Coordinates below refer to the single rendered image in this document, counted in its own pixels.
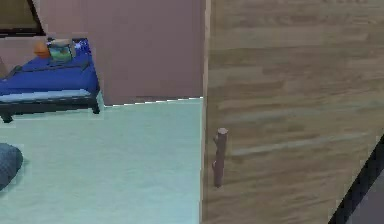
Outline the wooden room door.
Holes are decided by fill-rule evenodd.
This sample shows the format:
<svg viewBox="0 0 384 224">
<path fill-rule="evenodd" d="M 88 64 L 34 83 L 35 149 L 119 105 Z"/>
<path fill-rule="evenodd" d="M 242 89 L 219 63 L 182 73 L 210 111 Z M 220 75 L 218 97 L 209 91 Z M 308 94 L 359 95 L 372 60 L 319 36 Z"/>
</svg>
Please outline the wooden room door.
<svg viewBox="0 0 384 224">
<path fill-rule="evenodd" d="M 205 24 L 200 224 L 349 224 L 384 170 L 384 0 L 206 0 Z"/>
</svg>

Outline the green and tan box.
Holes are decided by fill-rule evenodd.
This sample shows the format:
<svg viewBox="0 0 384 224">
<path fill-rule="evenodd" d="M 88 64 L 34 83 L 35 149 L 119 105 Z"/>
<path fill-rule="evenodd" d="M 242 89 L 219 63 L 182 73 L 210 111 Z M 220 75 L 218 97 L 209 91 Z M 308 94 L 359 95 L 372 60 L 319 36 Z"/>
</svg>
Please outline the green and tan box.
<svg viewBox="0 0 384 224">
<path fill-rule="evenodd" d="M 66 62 L 76 56 L 76 50 L 71 39 L 51 39 L 47 42 L 47 46 L 54 61 Z"/>
</svg>

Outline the orange ball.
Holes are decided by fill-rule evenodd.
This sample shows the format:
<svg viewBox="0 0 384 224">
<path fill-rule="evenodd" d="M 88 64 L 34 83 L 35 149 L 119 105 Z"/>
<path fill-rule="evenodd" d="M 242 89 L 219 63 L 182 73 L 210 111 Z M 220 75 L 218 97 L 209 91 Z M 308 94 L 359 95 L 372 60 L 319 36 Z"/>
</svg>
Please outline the orange ball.
<svg viewBox="0 0 384 224">
<path fill-rule="evenodd" d="M 39 58 L 49 58 L 50 52 L 45 42 L 36 42 L 34 45 L 34 54 Z"/>
</svg>

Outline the dark grey round cushion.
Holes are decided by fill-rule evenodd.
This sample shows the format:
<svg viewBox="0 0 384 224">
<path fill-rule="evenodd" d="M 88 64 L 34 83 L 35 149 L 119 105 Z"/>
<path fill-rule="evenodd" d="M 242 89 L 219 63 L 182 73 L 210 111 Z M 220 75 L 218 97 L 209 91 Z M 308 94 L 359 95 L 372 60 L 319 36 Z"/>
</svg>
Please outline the dark grey round cushion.
<svg viewBox="0 0 384 224">
<path fill-rule="evenodd" d="M 24 158 L 19 148 L 0 143 L 0 191 L 6 188 L 22 167 Z"/>
</svg>

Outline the blue bed with dark frame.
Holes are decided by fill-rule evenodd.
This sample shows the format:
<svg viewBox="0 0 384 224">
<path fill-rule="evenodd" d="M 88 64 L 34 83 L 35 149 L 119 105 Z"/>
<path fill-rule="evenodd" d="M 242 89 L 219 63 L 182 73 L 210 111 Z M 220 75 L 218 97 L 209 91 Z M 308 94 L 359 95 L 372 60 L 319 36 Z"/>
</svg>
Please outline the blue bed with dark frame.
<svg viewBox="0 0 384 224">
<path fill-rule="evenodd" d="M 0 118 L 90 108 L 100 113 L 97 72 L 87 38 L 74 38 L 75 56 L 66 63 L 35 57 L 0 78 Z"/>
</svg>

